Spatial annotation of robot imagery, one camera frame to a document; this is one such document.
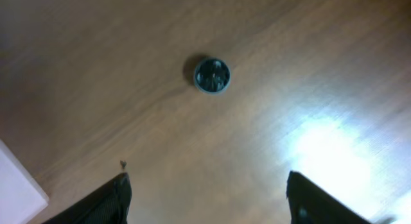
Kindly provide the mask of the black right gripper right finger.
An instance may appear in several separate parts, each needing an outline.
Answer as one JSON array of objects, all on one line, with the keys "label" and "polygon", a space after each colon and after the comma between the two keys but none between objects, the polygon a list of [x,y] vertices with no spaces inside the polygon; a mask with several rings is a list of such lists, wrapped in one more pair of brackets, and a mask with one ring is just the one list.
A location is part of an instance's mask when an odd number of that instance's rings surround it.
[{"label": "black right gripper right finger", "polygon": [[297,171],[288,175],[291,224],[370,224]]}]

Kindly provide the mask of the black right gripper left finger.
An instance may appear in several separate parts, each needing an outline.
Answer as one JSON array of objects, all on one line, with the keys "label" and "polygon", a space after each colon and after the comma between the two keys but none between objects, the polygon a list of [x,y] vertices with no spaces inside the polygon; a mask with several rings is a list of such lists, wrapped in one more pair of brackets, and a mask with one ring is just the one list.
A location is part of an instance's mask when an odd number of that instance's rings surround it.
[{"label": "black right gripper left finger", "polygon": [[44,224],[127,224],[132,199],[128,173],[120,173]]}]

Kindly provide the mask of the small black round tin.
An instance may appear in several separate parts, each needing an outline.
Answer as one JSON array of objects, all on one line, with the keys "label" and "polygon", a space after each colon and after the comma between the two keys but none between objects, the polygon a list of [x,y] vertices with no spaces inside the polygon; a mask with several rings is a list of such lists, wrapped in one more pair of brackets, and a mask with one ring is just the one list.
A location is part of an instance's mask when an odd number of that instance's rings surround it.
[{"label": "small black round tin", "polygon": [[230,67],[219,58],[204,58],[195,66],[194,86],[206,94],[221,94],[231,82]]}]

